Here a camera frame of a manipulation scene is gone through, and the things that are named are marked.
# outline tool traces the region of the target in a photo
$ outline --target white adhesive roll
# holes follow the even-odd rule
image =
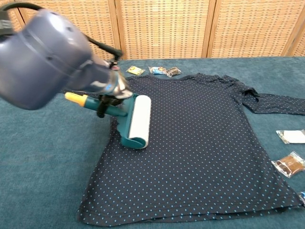
[[[132,121],[129,130],[129,139],[138,137],[145,141],[145,147],[148,145],[149,139],[149,124],[151,118],[150,97],[139,95],[135,98],[134,108],[132,113]]]

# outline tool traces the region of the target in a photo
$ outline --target yellow handle tip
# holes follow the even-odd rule
[[[80,106],[84,107],[88,96],[85,95],[85,94],[84,95],[79,95],[79,94],[74,94],[74,93],[71,93],[71,92],[66,92],[65,93],[65,98],[67,100],[75,102],[75,103],[79,104]]]

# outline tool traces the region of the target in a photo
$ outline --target shirt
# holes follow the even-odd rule
[[[152,100],[147,148],[120,144],[117,122],[77,220],[99,226],[233,219],[303,203],[274,168],[243,110],[305,115],[305,100],[259,94],[230,76],[127,79]]]

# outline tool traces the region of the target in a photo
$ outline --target woven panel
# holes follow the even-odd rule
[[[83,33],[112,47],[114,37],[107,0],[29,0],[44,8],[53,10],[72,21]],[[28,18],[35,15],[35,11],[26,9]],[[113,56],[90,44],[93,52],[103,59]]]
[[[121,0],[127,59],[201,57],[209,0]]]
[[[305,0],[222,0],[212,57],[280,56]]]
[[[305,31],[303,31],[303,36],[296,47],[294,56],[305,56]]]
[[[13,0],[0,0],[0,5],[4,5],[5,3],[13,2]],[[19,31],[23,26],[24,23],[22,21],[21,15],[18,9],[11,9],[9,10],[10,20],[13,24],[14,30]]]

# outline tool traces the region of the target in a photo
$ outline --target gray robotic arm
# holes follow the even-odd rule
[[[0,16],[3,30],[8,18]],[[47,9],[40,9],[20,32],[0,33],[0,97],[36,110],[63,89],[116,99],[132,96],[124,77],[92,54],[88,39],[65,17]]]

